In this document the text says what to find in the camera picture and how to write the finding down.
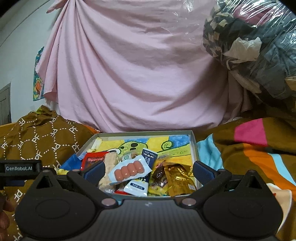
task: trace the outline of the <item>hand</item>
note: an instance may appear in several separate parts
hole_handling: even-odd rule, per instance
[[[10,201],[7,201],[3,205],[3,210],[13,212],[15,207]],[[4,211],[0,213],[0,241],[5,241],[8,237],[7,229],[10,225],[9,217]]]

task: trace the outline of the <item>poster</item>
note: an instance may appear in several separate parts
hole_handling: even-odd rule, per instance
[[[35,60],[34,81],[33,81],[33,101],[43,99],[44,84],[36,73],[36,65],[38,64],[44,47],[38,52]]]

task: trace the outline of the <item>pink stripe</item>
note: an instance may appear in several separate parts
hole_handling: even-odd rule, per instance
[[[263,119],[252,120],[237,126],[234,130],[234,141],[268,146]]]

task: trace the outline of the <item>screw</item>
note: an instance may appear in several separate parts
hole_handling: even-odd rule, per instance
[[[116,200],[114,200],[113,198],[105,198],[102,200],[102,204],[104,206],[110,207],[116,204]]]
[[[182,204],[190,207],[196,204],[196,200],[193,198],[184,198],[182,200]]]

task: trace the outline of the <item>pink fabric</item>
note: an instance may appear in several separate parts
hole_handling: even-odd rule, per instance
[[[263,119],[245,122],[234,130],[234,141],[267,147]]]
[[[200,47],[214,3],[182,2],[55,1],[48,11],[63,9],[36,68],[44,96],[103,132],[204,130],[236,117],[241,88]]]

